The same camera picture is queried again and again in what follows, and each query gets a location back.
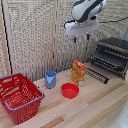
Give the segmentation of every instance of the textured wall panel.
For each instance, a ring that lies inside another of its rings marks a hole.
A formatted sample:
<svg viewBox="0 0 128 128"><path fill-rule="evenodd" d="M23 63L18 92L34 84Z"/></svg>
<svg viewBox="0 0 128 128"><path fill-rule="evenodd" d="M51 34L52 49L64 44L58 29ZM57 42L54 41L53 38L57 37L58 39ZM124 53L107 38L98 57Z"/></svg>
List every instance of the textured wall panel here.
<svg viewBox="0 0 128 128"><path fill-rule="evenodd" d="M57 41L57 55L56 55L56 71L60 72L72 67L74 59L78 59L82 63L85 60L86 54L86 34L77 35L76 43L74 43L73 36L66 36L64 24L72 20L71 9L74 0L61 0L60 16L58 25L58 41Z"/></svg>
<svg viewBox="0 0 128 128"><path fill-rule="evenodd" d="M0 77L9 75L7 72L7 65L5 60L4 47L2 42L2 33L0 28Z"/></svg>
<svg viewBox="0 0 128 128"><path fill-rule="evenodd" d="M107 0L106 8L99 13L99 22L120 20L128 16L128 0ZM94 32L97 40L109 37L123 39L128 26L128 19L120 22L100 24Z"/></svg>
<svg viewBox="0 0 128 128"><path fill-rule="evenodd" d="M32 81L43 78L50 67L52 0L7 0L15 72Z"/></svg>
<svg viewBox="0 0 128 128"><path fill-rule="evenodd" d="M6 42L5 27L3 22L2 7L0 6L0 78L10 75L10 62Z"/></svg>

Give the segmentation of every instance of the basket handle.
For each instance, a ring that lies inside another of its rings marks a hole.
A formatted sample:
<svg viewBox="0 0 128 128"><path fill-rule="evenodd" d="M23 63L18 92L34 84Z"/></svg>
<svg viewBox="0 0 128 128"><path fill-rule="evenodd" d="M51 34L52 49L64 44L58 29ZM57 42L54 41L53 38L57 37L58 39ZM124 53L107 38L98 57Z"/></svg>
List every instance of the basket handle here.
<svg viewBox="0 0 128 128"><path fill-rule="evenodd" d="M1 80L1 79L4 79L4 78L8 78L8 77L10 77L10 76L17 75L17 74L23 75L22 73L15 73L15 74L11 74L11 75L9 75L9 76L2 77L2 78L0 78L0 80Z"/></svg>
<svg viewBox="0 0 128 128"><path fill-rule="evenodd" d="M40 93L42 94L42 96L41 96L41 97L38 97L37 99L34 99L34 100L32 100L32 101L30 101L30 102L28 102L28 103L26 103L26 104L24 104L24 105L22 105L22 106L20 106L20 107L17 107L17 108L15 108L15 109L12 109L12 108L9 107L9 105L8 105L8 103L7 103L6 101L4 101L4 103L5 103L6 107L7 107L10 111L16 111L16 110L18 110L18 109L20 109L20 108L22 108L22 107L24 107L24 106L26 106L26 105L28 105L28 104L30 104L30 103L33 103L33 102L35 102L35 101L37 101L37 100L42 99L42 98L45 97L45 95L43 94L43 92L42 92L39 88L37 88L37 89L40 91Z"/></svg>

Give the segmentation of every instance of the cable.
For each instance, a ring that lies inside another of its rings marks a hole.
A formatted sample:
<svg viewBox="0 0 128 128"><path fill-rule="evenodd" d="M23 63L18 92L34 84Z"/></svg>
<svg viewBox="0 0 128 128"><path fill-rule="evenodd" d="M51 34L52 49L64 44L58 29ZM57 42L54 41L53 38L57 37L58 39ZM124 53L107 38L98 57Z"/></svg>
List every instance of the cable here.
<svg viewBox="0 0 128 128"><path fill-rule="evenodd" d="M125 18L123 18L123 19L121 19L121 20L117 20L117 21L106 21L106 22L99 22L99 23L119 22L119 21L125 20L125 19L127 19L127 18L128 18L128 17L125 17Z"/></svg>

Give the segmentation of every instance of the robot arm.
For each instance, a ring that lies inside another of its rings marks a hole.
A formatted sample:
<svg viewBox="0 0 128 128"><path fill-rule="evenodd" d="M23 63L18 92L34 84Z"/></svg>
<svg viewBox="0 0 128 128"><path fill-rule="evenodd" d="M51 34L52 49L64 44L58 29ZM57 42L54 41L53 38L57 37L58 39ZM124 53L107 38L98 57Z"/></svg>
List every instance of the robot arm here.
<svg viewBox="0 0 128 128"><path fill-rule="evenodd" d="M97 14L105 6L106 0L74 0L72 16L75 20L65 23L66 34L76 35L98 29L99 22Z"/></svg>

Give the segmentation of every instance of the tabletop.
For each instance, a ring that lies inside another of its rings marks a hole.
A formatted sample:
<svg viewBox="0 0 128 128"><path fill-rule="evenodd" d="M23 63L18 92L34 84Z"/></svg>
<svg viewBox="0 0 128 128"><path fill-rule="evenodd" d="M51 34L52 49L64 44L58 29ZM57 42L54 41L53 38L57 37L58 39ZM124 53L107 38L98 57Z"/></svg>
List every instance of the tabletop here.
<svg viewBox="0 0 128 128"><path fill-rule="evenodd" d="M107 84L85 74L84 84L73 99L65 98L61 91L63 84L73 83L71 69L57 73L56 86L52 89L45 86L44 78L35 81L45 94L38 113L15 125L0 104L0 128L109 128L128 100L124 78L109 74L113 77Z"/></svg>

